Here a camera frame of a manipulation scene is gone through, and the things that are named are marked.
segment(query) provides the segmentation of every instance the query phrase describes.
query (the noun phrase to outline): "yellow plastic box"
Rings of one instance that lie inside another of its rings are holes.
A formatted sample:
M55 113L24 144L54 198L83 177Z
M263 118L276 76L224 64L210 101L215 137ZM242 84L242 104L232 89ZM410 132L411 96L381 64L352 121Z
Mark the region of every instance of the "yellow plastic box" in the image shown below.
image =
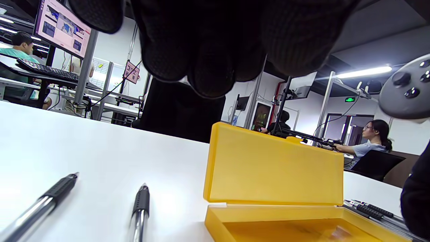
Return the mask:
M215 242L410 241L343 204L343 155L216 123L203 197Z

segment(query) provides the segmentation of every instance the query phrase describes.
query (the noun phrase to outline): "green exit sign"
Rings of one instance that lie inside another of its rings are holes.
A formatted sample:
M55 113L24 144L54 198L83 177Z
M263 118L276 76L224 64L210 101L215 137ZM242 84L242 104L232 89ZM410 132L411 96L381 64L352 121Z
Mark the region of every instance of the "green exit sign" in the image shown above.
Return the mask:
M355 102L355 97L348 97L345 99L345 102Z

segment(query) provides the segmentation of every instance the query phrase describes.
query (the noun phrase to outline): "monitor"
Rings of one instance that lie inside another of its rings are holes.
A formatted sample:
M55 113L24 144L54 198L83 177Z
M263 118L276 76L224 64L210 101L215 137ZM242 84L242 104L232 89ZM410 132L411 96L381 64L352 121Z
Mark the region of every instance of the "monitor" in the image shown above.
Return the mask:
M287 100L307 98L315 77L316 72L291 79L290 90L293 91L293 93L287 95Z
M248 100L249 96L240 97L239 101L237 102L236 110L245 111Z
M56 0L41 0L34 34L80 59L85 56L91 28Z

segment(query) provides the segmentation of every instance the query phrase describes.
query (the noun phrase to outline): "fluorescent light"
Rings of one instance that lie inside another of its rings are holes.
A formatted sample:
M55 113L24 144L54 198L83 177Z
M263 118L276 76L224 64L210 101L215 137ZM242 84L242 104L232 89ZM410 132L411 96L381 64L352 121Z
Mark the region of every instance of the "fluorescent light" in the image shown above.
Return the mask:
M337 78L353 78L353 77L368 76L368 75L390 72L391 70L392 70L391 67L384 66L384 67L377 67L377 68L372 68L372 69L367 69L367 70L343 73L343 74L336 75L336 77Z
M43 45L39 45L39 44L36 44L36 43L33 43L33 45L38 46L38 47L42 47L42 48L45 48L45 49L49 49L49 47L46 47L46 46L43 46Z
M4 31L7 31L7 32L11 32L11 33L13 33L13 34L16 34L16 33L17 33L16 31L10 30L10 29L8 29L8 28L0 27L0 29L1 29L1 30L4 30Z
M1 21L4 21L4 22L11 23L11 24L14 24L14 23L15 23L15 22L14 22L14 21L12 21L12 20L8 20L8 19L2 18L2 17L0 17L0 20L1 20Z

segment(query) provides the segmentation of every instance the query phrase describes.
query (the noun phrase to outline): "gloved hand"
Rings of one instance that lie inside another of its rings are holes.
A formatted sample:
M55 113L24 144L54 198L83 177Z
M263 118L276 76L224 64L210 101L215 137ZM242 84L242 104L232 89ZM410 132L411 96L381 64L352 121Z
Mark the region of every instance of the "gloved hand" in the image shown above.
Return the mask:
M251 81L265 56L293 77L316 71L359 0L131 0L142 61L157 79L187 76L205 98ZM115 33L125 0L69 0L90 27Z

